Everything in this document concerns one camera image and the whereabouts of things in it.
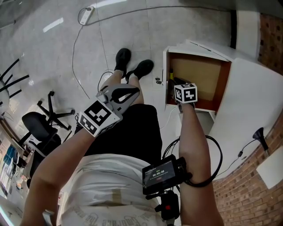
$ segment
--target tiled floor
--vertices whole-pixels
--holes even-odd
[[[47,94],[55,91],[53,103],[57,112],[75,108],[79,112],[88,102],[72,74],[73,44],[80,25],[77,22],[81,8],[93,4],[97,10],[90,23],[127,11],[154,6],[201,6],[184,0],[16,0],[8,10],[0,8],[0,21],[14,15],[17,23],[0,30],[0,73],[17,58],[20,62],[12,70],[15,78],[29,74],[31,81],[20,84],[22,93],[10,100],[12,120],[6,118],[19,136],[27,130],[21,117],[30,111],[41,112],[36,103],[41,98],[47,107]],[[47,32],[43,28],[63,18],[64,22]],[[230,43],[230,14],[199,8],[158,8],[117,16],[86,26],[81,31],[74,53],[74,71],[87,94],[97,93],[100,76],[115,67],[115,55],[122,47],[131,49],[128,69],[140,61],[152,59],[155,67],[141,79],[145,103],[154,105],[163,126],[172,108],[164,111],[160,104],[162,85],[155,77],[162,73],[162,51],[185,39],[211,41],[222,45]],[[164,148],[175,138],[174,110],[166,128],[161,130]],[[75,128],[74,117],[63,118]],[[68,132],[60,130],[62,140]]]

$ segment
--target black shoe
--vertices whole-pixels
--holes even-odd
[[[144,60],[141,63],[138,64],[137,68],[133,71],[130,71],[126,74],[126,81],[129,82],[129,77],[131,74],[134,73],[135,76],[138,77],[138,80],[140,80],[143,76],[148,75],[154,67],[154,63],[152,60]]]
[[[120,49],[119,52],[116,55],[116,67],[115,70],[123,71],[124,74],[122,76],[122,79],[127,74],[127,64],[131,59],[131,51],[129,49],[123,48]]]

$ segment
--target wall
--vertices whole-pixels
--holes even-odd
[[[283,111],[266,141],[271,154],[283,145]],[[226,226],[276,226],[283,220],[283,181],[267,189],[256,171],[265,158],[260,145],[234,172],[214,182],[215,199]]]

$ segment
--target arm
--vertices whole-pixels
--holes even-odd
[[[52,224],[56,225],[59,192],[94,139],[85,129],[81,129],[42,161],[31,180],[21,226],[44,226],[42,213],[45,210],[55,213]]]
[[[187,163],[187,172],[193,174],[194,183],[205,181],[211,176],[210,155],[207,140],[195,114],[194,108],[183,104],[184,112],[179,156]],[[181,221],[191,226],[222,226],[223,220],[217,210],[213,185],[194,188],[185,183],[180,185]]]

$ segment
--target white power cord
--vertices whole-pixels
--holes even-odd
[[[165,126],[167,126],[167,124],[168,124],[168,122],[169,122],[169,120],[170,120],[170,116],[171,116],[171,114],[172,114],[173,110],[175,110],[176,108],[178,108],[178,106],[177,106],[177,107],[175,107],[175,108],[173,108],[173,109],[170,111],[170,114],[169,114],[169,117],[168,117],[168,120],[167,120],[167,122],[166,122]]]

